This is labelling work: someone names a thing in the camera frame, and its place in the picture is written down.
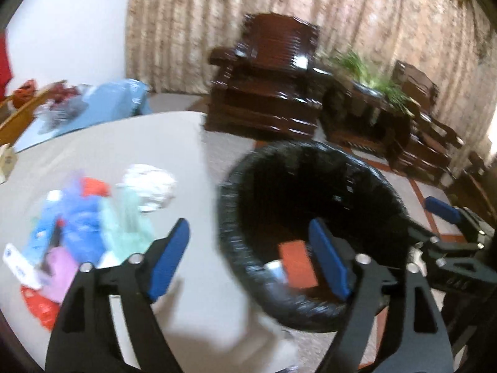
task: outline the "trash can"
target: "trash can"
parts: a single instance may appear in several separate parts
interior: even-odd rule
[[[402,266],[408,253],[406,242],[392,245],[399,234],[390,226],[407,212],[384,176],[319,142],[276,142],[248,154],[221,185],[218,210],[220,247],[234,274],[267,314],[298,330],[336,331],[347,308],[326,286],[308,244],[319,282],[310,293],[264,268],[279,259],[280,243],[308,242],[310,220],[321,217],[332,234],[379,263]]]

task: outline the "dark brown armchair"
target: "dark brown armchair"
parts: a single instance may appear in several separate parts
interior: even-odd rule
[[[420,70],[397,61],[392,80],[413,101],[406,106],[413,117],[404,118],[393,128],[393,141],[389,147],[389,161],[393,169],[414,168],[428,174],[435,185],[445,172],[449,172],[449,146],[463,146],[463,141],[452,128],[431,116],[438,97],[437,86]]]
[[[314,65],[319,28],[274,13],[246,14],[240,41],[215,48],[205,128],[242,126],[310,138],[317,127],[326,72]]]

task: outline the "light green plastic bag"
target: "light green plastic bag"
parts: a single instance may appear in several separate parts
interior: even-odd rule
[[[127,187],[120,187],[117,211],[110,198],[100,201],[100,229],[107,249],[122,263],[131,254],[146,253],[154,240],[150,220],[140,213],[140,198]]]

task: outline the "tabletop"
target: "tabletop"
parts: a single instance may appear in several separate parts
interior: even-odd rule
[[[173,354],[185,373],[274,373],[295,363],[296,346],[249,299],[218,249],[217,188],[202,141],[207,133],[203,117],[196,112],[139,116],[24,150],[9,180],[0,185],[0,247],[13,243],[23,248],[47,192],[61,189],[74,171],[113,186],[131,164],[163,168],[176,178],[177,188],[168,207],[150,214],[156,236],[165,237],[179,217],[191,227],[190,243],[170,289],[153,305]],[[3,263],[0,290],[7,321],[43,367],[50,333],[28,312],[19,282]],[[114,320],[125,361],[138,367],[118,310]]]

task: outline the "curtain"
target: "curtain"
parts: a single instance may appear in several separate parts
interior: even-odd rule
[[[436,117],[481,141],[497,101],[497,37],[474,0],[130,0],[127,75],[160,91],[207,93],[215,46],[232,46],[244,13],[295,15],[321,27],[319,53],[351,45],[388,75],[398,58],[440,88]]]

